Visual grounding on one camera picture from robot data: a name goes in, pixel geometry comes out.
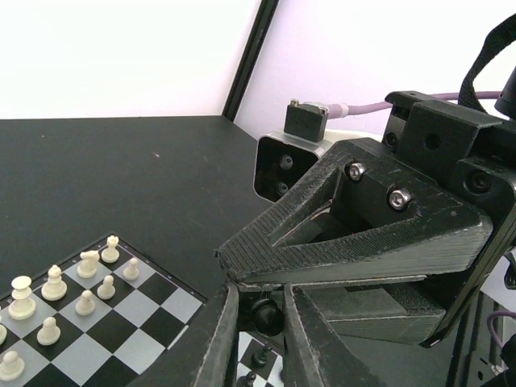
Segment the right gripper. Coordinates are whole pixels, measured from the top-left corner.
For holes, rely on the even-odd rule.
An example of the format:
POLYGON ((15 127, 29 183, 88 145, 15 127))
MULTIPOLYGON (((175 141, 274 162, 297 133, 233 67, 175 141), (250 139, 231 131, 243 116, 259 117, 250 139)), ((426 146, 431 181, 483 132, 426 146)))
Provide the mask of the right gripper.
POLYGON ((236 282, 450 273, 422 283, 447 311, 433 347, 515 246, 515 122, 413 90, 385 100, 383 144, 430 179, 373 139, 339 141, 216 256, 236 282))

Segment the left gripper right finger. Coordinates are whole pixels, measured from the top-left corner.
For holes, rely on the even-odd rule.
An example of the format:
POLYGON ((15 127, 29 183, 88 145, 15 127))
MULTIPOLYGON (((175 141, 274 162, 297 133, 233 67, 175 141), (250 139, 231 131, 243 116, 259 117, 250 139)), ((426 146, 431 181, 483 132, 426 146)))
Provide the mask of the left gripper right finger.
POLYGON ((379 377, 349 351, 301 288, 284 286, 283 311, 284 385, 379 385, 379 377))

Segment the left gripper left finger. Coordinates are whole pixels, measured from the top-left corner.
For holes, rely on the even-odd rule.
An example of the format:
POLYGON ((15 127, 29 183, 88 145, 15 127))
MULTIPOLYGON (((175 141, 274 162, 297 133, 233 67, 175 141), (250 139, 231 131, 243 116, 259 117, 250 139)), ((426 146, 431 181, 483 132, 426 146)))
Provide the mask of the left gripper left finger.
POLYGON ((236 386, 239 293, 227 282, 218 288, 203 312, 202 358, 193 386, 236 386))

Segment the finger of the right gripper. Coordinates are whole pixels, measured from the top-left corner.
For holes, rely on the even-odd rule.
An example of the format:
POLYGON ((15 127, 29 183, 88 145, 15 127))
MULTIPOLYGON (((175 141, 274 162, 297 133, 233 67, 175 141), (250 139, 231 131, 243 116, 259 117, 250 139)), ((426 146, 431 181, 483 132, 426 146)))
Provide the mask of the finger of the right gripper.
POLYGON ((380 341, 420 344, 430 338, 446 310, 416 285, 303 288, 334 331, 380 341))

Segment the black pawn edge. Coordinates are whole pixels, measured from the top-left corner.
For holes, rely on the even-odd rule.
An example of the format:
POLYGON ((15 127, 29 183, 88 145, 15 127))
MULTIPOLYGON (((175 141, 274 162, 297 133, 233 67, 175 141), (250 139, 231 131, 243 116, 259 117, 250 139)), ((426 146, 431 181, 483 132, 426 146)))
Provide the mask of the black pawn edge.
POLYGON ((238 378, 236 387, 253 387, 256 381, 256 374, 253 371, 248 372, 238 378))

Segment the black pawn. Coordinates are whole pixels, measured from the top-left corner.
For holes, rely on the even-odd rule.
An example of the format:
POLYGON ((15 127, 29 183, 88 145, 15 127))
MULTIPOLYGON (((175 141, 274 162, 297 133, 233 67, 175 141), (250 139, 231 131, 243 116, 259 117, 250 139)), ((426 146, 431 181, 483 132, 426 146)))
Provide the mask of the black pawn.
POLYGON ((268 355, 272 351, 269 344, 265 344, 259 351, 252 355, 252 362, 258 368, 263 368, 268 363, 268 355))
POLYGON ((253 304, 252 321, 259 333, 273 337, 283 331, 285 317, 274 300, 265 298, 253 304))

